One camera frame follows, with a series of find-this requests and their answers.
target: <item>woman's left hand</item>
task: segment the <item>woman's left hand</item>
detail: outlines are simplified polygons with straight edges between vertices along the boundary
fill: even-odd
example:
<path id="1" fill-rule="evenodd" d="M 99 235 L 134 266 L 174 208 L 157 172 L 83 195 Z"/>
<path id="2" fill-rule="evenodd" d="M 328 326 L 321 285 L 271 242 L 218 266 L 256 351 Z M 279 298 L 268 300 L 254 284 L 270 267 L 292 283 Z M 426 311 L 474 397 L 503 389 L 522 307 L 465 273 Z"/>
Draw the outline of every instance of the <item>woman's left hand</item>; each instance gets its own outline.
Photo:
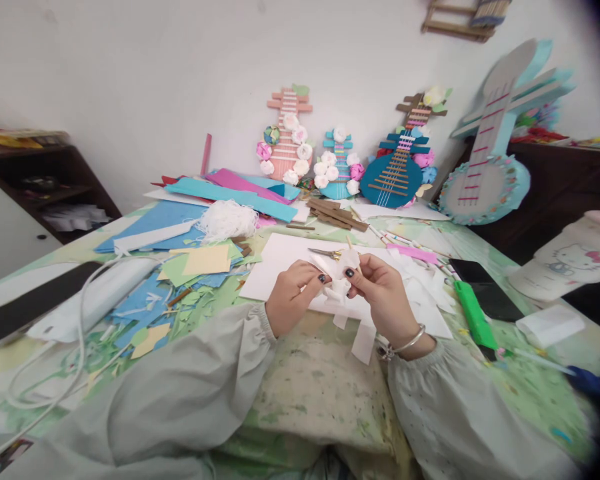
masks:
<path id="1" fill-rule="evenodd" d="M 288 270 L 280 272 L 265 303 L 276 338 L 286 335 L 300 322 L 322 285 L 330 281 L 330 277 L 304 260 L 296 260 Z"/>

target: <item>smartphone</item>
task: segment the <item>smartphone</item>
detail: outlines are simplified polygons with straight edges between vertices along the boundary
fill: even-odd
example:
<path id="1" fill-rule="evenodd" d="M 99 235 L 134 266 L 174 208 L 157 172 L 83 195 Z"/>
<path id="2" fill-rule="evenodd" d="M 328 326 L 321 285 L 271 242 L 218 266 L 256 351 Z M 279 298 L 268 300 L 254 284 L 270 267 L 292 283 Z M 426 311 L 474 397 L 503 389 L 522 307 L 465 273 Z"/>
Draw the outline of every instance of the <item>smartphone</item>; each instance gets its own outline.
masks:
<path id="1" fill-rule="evenodd" d="M 524 318 L 524 314 L 478 262 L 449 259 L 449 263 L 462 281 L 471 285 L 480 307 L 487 316 L 510 322 Z"/>
<path id="2" fill-rule="evenodd" d="M 102 266 L 86 262 L 0 307 L 0 346 L 16 340 L 44 314 L 78 293 Z"/>

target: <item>bracelet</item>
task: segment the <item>bracelet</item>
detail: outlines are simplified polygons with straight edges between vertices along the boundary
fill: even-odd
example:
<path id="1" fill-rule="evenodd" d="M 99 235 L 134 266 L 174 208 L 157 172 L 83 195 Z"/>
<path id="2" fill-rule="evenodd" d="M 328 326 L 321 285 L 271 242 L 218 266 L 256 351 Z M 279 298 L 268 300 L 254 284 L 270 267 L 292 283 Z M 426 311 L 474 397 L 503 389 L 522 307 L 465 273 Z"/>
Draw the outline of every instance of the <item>bracelet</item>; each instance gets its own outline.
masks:
<path id="1" fill-rule="evenodd" d="M 418 333 L 415 334 L 415 337 L 412 338 L 410 342 L 408 342 L 408 344 L 406 344 L 406 345 L 404 345 L 404 346 L 402 346 L 400 348 L 397 348 L 397 349 L 394 349 L 391 344 L 388 344 L 388 346 L 387 346 L 386 349 L 380 348 L 379 349 L 379 353 L 380 353 L 380 355 L 382 357 L 382 360 L 391 360 L 395 356 L 396 353 L 400 353 L 403 350 L 406 350 L 409 347 L 414 346 L 414 344 L 418 340 L 420 340 L 420 338 L 422 337 L 422 335 L 424 335 L 425 330 L 427 329 L 424 326 L 424 324 L 422 324 L 422 323 L 418 323 L 418 325 L 420 325 L 420 330 L 418 331 Z"/>

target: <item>scissors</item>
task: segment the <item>scissors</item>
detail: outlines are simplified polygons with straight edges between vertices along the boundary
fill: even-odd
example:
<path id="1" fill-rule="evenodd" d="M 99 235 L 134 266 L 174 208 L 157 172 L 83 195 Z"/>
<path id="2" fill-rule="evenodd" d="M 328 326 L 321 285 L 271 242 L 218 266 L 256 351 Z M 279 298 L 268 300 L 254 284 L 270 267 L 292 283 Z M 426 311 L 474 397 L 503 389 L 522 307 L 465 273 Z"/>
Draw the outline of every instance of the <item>scissors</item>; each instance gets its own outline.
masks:
<path id="1" fill-rule="evenodd" d="M 309 250 L 314 253 L 319 253 L 320 255 L 326 255 L 334 260 L 340 260 L 340 255 L 342 255 L 342 252 L 340 252 L 340 250 L 336 250 L 336 251 L 326 251 L 326 250 L 318 250 L 318 249 L 309 249 Z"/>

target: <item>cabinet door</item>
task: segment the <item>cabinet door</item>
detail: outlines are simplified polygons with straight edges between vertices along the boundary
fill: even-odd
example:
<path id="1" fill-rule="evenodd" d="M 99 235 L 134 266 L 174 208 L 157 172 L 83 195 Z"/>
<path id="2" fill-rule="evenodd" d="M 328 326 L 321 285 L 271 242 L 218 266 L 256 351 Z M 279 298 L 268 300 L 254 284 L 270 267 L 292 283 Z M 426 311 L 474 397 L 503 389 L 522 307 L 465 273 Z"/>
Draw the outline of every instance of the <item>cabinet door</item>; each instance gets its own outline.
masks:
<path id="1" fill-rule="evenodd" d="M 0 190 L 0 278 L 61 246 L 52 234 Z"/>

